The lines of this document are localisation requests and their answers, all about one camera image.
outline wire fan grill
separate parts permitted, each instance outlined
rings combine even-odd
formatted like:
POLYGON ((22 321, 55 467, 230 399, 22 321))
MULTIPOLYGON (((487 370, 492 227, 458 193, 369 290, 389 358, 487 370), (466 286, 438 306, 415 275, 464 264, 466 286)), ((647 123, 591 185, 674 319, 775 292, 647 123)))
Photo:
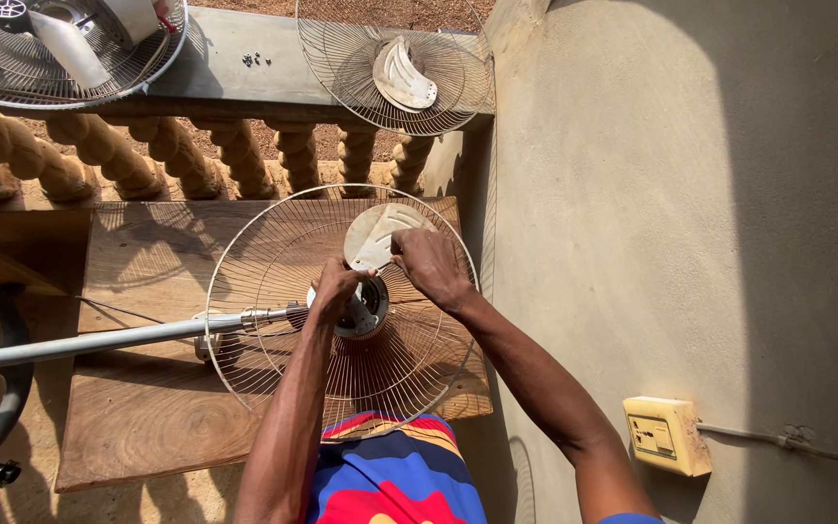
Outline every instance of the wire fan grill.
POLYGON ((452 131, 490 94, 493 58, 481 19, 466 0, 442 0, 434 8, 413 0, 297 0, 296 26, 325 89, 384 129, 425 136, 452 131), (453 27, 456 19, 460 27, 453 27), (413 65, 438 86, 436 101, 420 113, 399 109, 373 83, 381 44, 400 34, 413 65))
MULTIPOLYGON (((82 3, 72 1, 28 2, 28 6, 32 10, 38 10, 36 6, 63 8, 75 15, 75 21, 92 14, 82 3)), ((72 109, 111 101, 140 89, 163 73, 180 52, 187 31, 186 2, 178 2, 167 17, 177 27, 176 33, 168 33, 158 23, 157 31, 131 51, 110 39, 96 20, 82 29, 112 79, 94 89, 80 89, 36 37, 0 29, 0 105, 72 109)))
MULTIPOLYGON (((297 193, 252 220, 223 254, 212 276, 207 310, 285 308, 293 301, 305 306, 310 283, 319 278, 326 258, 343 254, 351 222, 389 202, 412 206, 447 235, 461 270, 477 285, 467 249, 442 214, 388 187, 375 187, 372 198, 342 198, 346 185, 355 184, 297 193)), ((380 325, 358 338, 332 338, 322 424, 331 428, 363 412, 390 415, 390 421, 357 426, 327 440, 384 435, 411 421, 444 395, 470 354, 473 340, 467 330, 417 291, 399 267, 387 266, 381 278, 389 305, 380 325)), ((221 351, 213 354, 228 389, 259 415, 280 382, 305 319, 304 312, 250 335, 226 335, 221 351)))

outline electrical outlet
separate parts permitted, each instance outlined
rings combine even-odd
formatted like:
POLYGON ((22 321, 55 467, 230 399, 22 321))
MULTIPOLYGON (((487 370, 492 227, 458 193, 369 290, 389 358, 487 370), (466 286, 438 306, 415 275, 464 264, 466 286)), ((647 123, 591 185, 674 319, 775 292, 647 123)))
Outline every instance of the electrical outlet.
POLYGON ((637 396, 623 400, 636 459, 679 475, 710 473, 693 402, 637 396))

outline electric cord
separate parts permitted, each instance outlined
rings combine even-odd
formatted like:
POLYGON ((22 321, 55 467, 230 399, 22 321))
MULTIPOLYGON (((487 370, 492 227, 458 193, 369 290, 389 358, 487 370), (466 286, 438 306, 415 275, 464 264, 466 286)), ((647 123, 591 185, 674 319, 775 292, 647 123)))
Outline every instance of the electric cord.
POLYGON ((752 440, 761 440, 768 442, 775 446, 784 447, 785 449, 793 449, 801 451, 824 459, 838 460, 838 451, 827 451, 825 449, 818 449, 813 447, 803 440, 793 436, 786 435, 768 435, 763 433, 750 432, 745 430, 735 430, 731 428, 724 428, 721 426, 714 426, 712 424, 697 423, 697 430, 701 432, 716 433, 721 435, 737 436, 739 438, 749 438, 752 440))
POLYGON ((156 322, 157 324, 167 324, 166 322, 164 322, 162 320, 157 320, 156 318, 152 318, 152 317, 149 317, 147 315, 142 315, 140 313, 135 313, 133 311, 123 310, 122 308, 117 308, 117 307, 115 307, 111 304, 106 304, 105 302, 99 302, 99 300, 93 300, 92 298, 86 298, 85 296, 80 296, 80 295, 77 295, 76 298, 79 298, 80 300, 86 302, 90 306, 92 304, 96 304, 97 306, 102 306, 104 308, 109 308, 110 310, 121 311, 122 313, 127 313, 129 315, 134 315, 136 317, 141 317, 145 320, 149 320, 151 322, 156 322))

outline metal pole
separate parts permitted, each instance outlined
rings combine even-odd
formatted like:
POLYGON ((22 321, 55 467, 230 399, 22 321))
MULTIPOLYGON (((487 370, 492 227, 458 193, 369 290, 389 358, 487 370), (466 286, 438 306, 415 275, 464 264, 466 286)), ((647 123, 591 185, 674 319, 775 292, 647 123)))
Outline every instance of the metal pole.
MULTIPOLYGON (((232 313, 209 317, 211 333, 226 333, 244 328, 248 313, 232 313)), ((0 367, 16 363, 34 362, 72 356, 94 351, 117 350, 166 340, 189 339, 206 334, 206 319, 198 318, 170 322, 157 326, 133 327, 117 331, 103 331, 73 339, 35 342, 10 348, 0 348, 0 367)))

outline small screws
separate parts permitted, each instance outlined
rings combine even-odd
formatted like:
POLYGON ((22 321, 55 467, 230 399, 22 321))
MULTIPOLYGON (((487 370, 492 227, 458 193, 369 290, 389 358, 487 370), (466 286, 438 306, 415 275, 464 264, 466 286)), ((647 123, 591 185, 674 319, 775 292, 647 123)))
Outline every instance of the small screws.
MULTIPOLYGON (((270 59, 264 59, 267 62, 267 65, 270 66, 270 59)), ((245 66, 250 67, 251 64, 256 64, 258 66, 261 65, 261 53, 258 51, 254 51, 254 57, 251 58, 250 53, 245 53, 243 57, 241 57, 241 62, 244 63, 245 66)))

